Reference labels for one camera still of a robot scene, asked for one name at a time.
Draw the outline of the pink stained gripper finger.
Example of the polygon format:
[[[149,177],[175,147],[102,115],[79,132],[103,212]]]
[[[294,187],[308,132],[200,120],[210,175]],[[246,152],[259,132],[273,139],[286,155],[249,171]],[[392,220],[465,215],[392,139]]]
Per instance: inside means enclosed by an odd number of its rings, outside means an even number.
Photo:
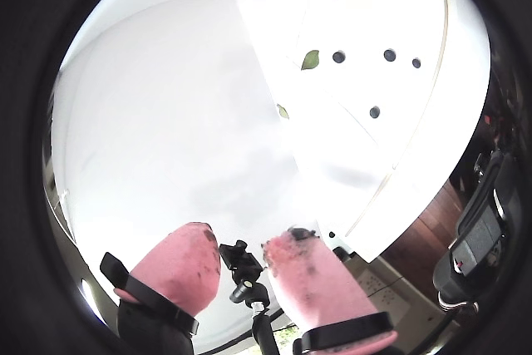
[[[262,244],[274,296],[302,337],[295,354],[398,354],[389,313],[372,304],[316,233],[291,228]]]

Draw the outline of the pink covered gripper finger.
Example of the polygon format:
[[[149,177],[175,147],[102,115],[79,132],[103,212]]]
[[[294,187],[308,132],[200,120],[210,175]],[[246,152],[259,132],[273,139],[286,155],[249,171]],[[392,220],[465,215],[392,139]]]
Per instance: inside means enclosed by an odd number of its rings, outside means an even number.
[[[219,290],[219,245],[209,224],[189,222],[131,270],[107,252],[100,271],[119,297],[119,338],[136,354],[193,354],[197,315]]]

